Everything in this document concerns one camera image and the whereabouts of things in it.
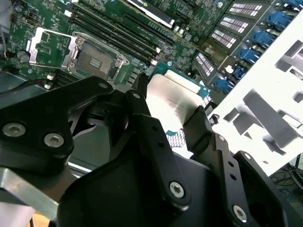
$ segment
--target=black cable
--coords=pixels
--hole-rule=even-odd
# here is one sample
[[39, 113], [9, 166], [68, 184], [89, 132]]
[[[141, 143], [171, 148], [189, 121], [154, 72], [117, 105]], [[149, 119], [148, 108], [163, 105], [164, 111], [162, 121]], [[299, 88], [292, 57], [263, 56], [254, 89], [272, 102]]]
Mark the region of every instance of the black cable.
[[25, 89], [27, 87], [30, 87], [30, 86], [33, 86], [33, 85], [42, 84], [43, 81], [46, 81], [46, 80], [36, 79], [36, 80], [25, 81], [22, 84], [14, 87], [14, 88], [12, 88], [10, 90], [0, 92], [0, 97], [11, 95], [11, 94], [13, 94], [13, 93], [15, 93], [17, 91], [23, 90], [23, 89]]
[[34, 220], [33, 220], [33, 218], [30, 219], [29, 225], [30, 225], [30, 227], [35, 227], [35, 226], [34, 226]]

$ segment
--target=silver metal plate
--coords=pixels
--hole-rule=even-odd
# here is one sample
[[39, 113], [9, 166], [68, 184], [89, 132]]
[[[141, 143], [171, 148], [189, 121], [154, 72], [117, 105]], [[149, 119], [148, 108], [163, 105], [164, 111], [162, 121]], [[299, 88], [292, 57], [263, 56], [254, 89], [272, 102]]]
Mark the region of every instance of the silver metal plate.
[[156, 74], [147, 87], [147, 105], [164, 131], [179, 131], [202, 103], [202, 98], [175, 81]]

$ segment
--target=black plastic bracket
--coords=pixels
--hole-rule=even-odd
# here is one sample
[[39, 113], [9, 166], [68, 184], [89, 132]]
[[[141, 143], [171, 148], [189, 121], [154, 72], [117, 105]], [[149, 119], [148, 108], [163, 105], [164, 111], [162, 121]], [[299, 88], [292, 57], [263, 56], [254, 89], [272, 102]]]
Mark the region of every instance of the black plastic bracket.
[[[9, 168], [53, 174], [61, 171], [73, 150], [71, 130], [85, 107], [97, 98], [110, 95], [110, 84], [89, 77], [0, 110], [0, 165]], [[7, 136], [3, 127], [16, 122], [25, 127], [18, 137]], [[49, 147], [44, 138], [57, 133], [64, 143]]]
[[187, 149], [194, 153], [191, 159], [209, 166], [217, 176], [229, 220], [235, 226], [259, 226], [250, 214], [238, 162], [230, 155], [225, 138], [213, 132], [202, 107], [186, 122], [184, 133]]
[[[129, 124], [134, 126], [142, 155], [151, 162], [161, 197], [174, 210], [186, 211], [190, 205], [190, 192], [160, 121], [150, 116], [142, 94], [130, 90], [126, 93], [126, 98], [129, 104]], [[172, 182], [182, 186], [182, 198], [176, 197], [170, 190]]]
[[299, 227], [302, 219], [252, 156], [239, 151], [238, 161], [251, 213], [262, 226]]

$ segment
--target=green circuit board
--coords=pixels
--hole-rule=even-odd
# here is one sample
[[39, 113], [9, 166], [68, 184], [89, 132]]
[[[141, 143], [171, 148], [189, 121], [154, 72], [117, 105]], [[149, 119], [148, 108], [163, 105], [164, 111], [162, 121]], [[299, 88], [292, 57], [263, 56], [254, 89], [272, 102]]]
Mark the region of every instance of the green circuit board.
[[[80, 0], [75, 3], [66, 0], [26, 0], [22, 2], [22, 11], [15, 11], [12, 15], [8, 51], [13, 55], [28, 49], [38, 27], [55, 33], [43, 33], [40, 43], [36, 45], [35, 64], [10, 57], [6, 65], [29, 79], [46, 78], [54, 71], [64, 72], [64, 83], [90, 76], [91, 72], [82, 69], [70, 71], [62, 68], [62, 62], [70, 51], [70, 36], [76, 33], [88, 34], [99, 40], [94, 47], [108, 54], [108, 58], [116, 57], [116, 52], [125, 56], [129, 64], [117, 71], [113, 84], [126, 83], [134, 70], [151, 75], [155, 69], [155, 64], [150, 64], [151, 59], [154, 62], [170, 61], [174, 69], [188, 73], [194, 55], [200, 51], [198, 41], [201, 43], [206, 39], [231, 1], [220, 2], [223, 6], [218, 8], [217, 1], [196, 0], [197, 7], [193, 10], [184, 7], [182, 0], [151, 0], [150, 3], [175, 19], [180, 26], [188, 27], [180, 36], [173, 28], [152, 20], [125, 0]], [[174, 15], [176, 10], [189, 18], [186, 24], [184, 21], [181, 24]]]

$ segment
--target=cable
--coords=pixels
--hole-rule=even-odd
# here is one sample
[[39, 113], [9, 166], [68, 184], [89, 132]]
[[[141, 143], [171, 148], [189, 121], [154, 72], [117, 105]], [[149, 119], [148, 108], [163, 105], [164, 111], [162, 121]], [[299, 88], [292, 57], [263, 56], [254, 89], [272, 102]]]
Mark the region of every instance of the cable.
[[[283, 177], [281, 179], [278, 179], [278, 177], [276, 176], [278, 174], [283, 174]], [[285, 172], [278, 172], [278, 173], [274, 174], [272, 177], [270, 177], [270, 179], [274, 182], [274, 184], [277, 187], [281, 187], [281, 186], [287, 187], [287, 186], [291, 186], [291, 185], [295, 184], [295, 182], [286, 184], [286, 182], [288, 182], [289, 180], [293, 180], [293, 179], [291, 177], [286, 177]]]
[[3, 44], [3, 52], [4, 52], [4, 57], [7, 58], [6, 55], [6, 43], [5, 43], [5, 37], [4, 37], [4, 33], [2, 31], [2, 26], [0, 24], [0, 35], [1, 35], [1, 39], [2, 39], [2, 44]]
[[29, 225], [30, 225], [30, 227], [35, 227], [35, 226], [34, 226], [34, 220], [33, 220], [33, 218], [30, 219]]
[[13, 93], [15, 93], [17, 91], [23, 90], [23, 89], [25, 89], [27, 87], [30, 87], [30, 86], [33, 86], [33, 85], [42, 84], [42, 82], [44, 82], [44, 81], [47, 81], [47, 80], [45, 80], [45, 79], [36, 79], [36, 80], [25, 81], [22, 84], [14, 87], [14, 88], [12, 88], [10, 90], [0, 92], [0, 97], [11, 95], [11, 94], [13, 94]]

